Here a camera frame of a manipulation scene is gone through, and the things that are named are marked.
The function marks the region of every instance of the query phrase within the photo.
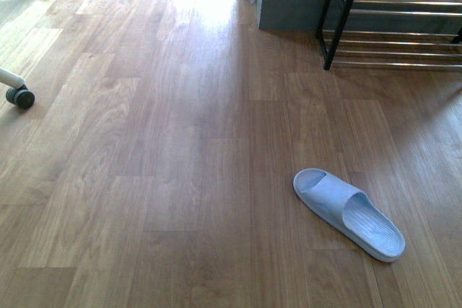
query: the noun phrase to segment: baseboard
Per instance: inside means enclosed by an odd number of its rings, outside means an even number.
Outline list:
[[[267,30],[308,30],[318,26],[324,0],[258,0],[258,27]],[[406,11],[441,12],[433,6],[406,5]],[[340,9],[332,4],[324,28],[335,29]],[[457,33],[459,19],[448,17],[350,14],[345,30],[375,32]]]

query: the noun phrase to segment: slide sandal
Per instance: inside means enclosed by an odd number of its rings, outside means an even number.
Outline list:
[[[320,169],[298,172],[294,189],[309,209],[374,258],[391,263],[403,253],[401,232],[360,189]]]

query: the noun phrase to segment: wooden floor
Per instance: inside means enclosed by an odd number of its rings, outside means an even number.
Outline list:
[[[0,307],[462,307],[461,72],[324,71],[248,0],[0,0],[0,66],[37,97],[0,99]],[[403,256],[308,210],[307,167]]]

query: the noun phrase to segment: slipper strap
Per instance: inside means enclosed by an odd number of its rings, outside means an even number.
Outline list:
[[[332,219],[344,224],[345,205],[353,195],[358,193],[365,195],[360,189],[326,172],[326,176],[312,187],[308,194],[314,203],[323,205],[323,210],[328,211]]]

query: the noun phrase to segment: caster wheel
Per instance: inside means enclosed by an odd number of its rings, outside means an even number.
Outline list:
[[[27,89],[26,86],[23,86],[19,89],[8,89],[6,92],[6,100],[12,104],[15,104],[17,107],[26,110],[34,105],[35,96],[30,90]]]

